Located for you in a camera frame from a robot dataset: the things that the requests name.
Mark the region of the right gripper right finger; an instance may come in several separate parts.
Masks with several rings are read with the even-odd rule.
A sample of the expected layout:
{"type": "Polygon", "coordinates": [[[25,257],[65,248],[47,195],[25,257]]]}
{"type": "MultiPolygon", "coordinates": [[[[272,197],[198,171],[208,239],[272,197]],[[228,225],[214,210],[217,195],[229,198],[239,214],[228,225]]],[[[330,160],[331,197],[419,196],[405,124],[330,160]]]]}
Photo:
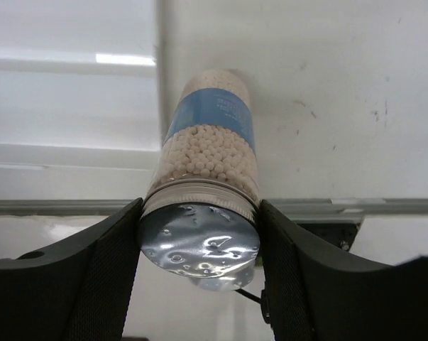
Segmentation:
{"type": "Polygon", "coordinates": [[[276,340],[428,340],[428,256],[390,266],[343,251],[268,201],[261,312],[276,340]]]}

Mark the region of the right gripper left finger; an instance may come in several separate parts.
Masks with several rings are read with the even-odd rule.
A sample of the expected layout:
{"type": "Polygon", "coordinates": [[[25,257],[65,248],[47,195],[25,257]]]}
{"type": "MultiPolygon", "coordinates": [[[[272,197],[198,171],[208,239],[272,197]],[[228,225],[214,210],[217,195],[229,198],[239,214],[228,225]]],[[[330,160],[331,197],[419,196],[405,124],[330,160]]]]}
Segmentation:
{"type": "Polygon", "coordinates": [[[0,340],[120,340],[142,199],[81,232],[0,259],[0,340]]]}

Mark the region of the blue label jar front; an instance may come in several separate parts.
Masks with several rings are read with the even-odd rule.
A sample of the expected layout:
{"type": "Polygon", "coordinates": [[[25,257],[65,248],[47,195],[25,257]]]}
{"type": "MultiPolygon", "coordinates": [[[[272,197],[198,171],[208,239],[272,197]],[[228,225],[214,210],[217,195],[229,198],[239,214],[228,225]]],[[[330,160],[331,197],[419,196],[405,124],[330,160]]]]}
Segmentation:
{"type": "Polygon", "coordinates": [[[189,278],[189,282],[198,288],[208,291],[235,291],[247,286],[254,278],[255,273],[247,270],[231,276],[216,278],[189,278]]]}

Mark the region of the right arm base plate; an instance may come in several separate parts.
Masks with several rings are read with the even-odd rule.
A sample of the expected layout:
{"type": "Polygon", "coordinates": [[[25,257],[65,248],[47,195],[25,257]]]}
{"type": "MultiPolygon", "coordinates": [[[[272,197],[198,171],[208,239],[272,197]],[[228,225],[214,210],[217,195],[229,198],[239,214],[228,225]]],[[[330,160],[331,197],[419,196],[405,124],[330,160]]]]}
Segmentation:
{"type": "Polygon", "coordinates": [[[300,220],[296,224],[344,251],[351,247],[361,229],[362,220],[300,220]]]}

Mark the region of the blue label jar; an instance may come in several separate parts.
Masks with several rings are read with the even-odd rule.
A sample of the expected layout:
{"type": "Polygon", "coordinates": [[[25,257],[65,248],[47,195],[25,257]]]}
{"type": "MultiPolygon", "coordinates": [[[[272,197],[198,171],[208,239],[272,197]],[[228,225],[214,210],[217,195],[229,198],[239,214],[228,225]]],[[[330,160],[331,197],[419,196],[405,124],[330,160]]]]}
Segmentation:
{"type": "Polygon", "coordinates": [[[172,116],[143,203],[141,251],[188,279],[254,272],[258,206],[248,89],[228,70],[206,70],[172,116]]]}
{"type": "Polygon", "coordinates": [[[247,270],[231,276],[216,278],[189,278],[189,282],[198,288],[208,291],[235,291],[247,286],[254,278],[255,273],[247,270]]]}

